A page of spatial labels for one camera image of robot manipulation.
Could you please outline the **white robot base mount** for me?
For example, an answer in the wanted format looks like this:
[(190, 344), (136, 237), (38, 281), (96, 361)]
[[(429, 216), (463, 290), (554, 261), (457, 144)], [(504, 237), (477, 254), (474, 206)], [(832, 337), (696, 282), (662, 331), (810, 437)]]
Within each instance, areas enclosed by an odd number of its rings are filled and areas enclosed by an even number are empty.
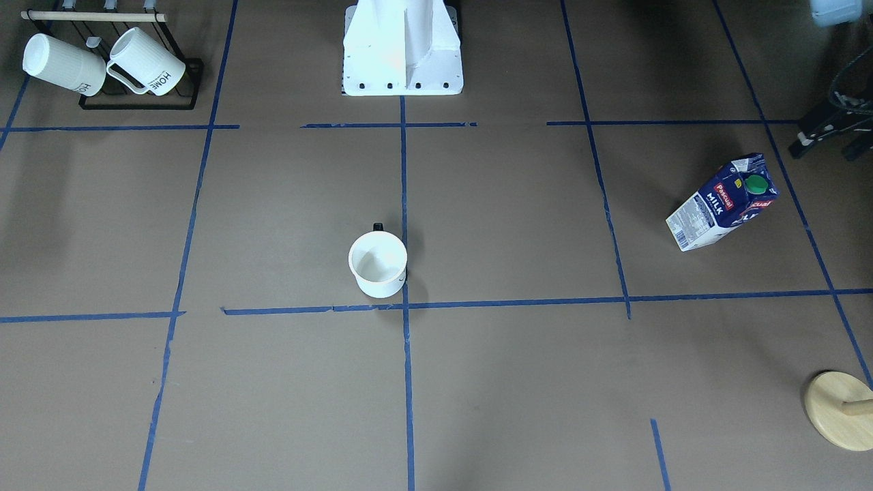
[(343, 34), (348, 96), (462, 93), (458, 1), (359, 1), (345, 10)]

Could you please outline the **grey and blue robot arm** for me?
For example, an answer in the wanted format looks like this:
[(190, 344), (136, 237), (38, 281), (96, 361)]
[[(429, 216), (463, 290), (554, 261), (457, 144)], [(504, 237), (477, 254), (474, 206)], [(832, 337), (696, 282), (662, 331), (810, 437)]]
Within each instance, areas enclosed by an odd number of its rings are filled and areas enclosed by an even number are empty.
[[(820, 27), (836, 26), (871, 19), (871, 3), (867, 1), (810, 1), (810, 14), (814, 24)], [(826, 96), (799, 118), (798, 134), (788, 150), (798, 160), (826, 140), (845, 134), (854, 134), (854, 139), (842, 148), (843, 159), (857, 161), (871, 153), (871, 74), (868, 74), (863, 89), (857, 94), (841, 91), (841, 84), (849, 72), (863, 60), (871, 59), (871, 47), (855, 56), (827, 87)]]

